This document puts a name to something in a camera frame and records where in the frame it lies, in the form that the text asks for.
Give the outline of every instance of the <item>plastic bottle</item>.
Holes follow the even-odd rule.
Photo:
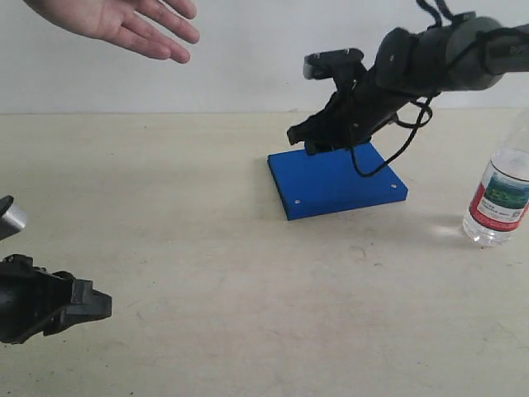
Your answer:
[[[508,242],[529,204],[529,109],[500,140],[472,199],[463,229],[481,246]]]

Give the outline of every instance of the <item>human hand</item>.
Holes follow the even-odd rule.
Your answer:
[[[190,44],[196,44],[200,37],[198,30],[188,21],[197,15],[193,0],[24,1],[49,22],[67,31],[157,60],[172,59],[185,64],[191,55],[141,15]]]

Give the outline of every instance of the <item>bottle label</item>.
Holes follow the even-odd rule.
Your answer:
[[[528,204],[529,181],[508,176],[489,162],[469,210],[486,228],[511,232],[522,223]]]

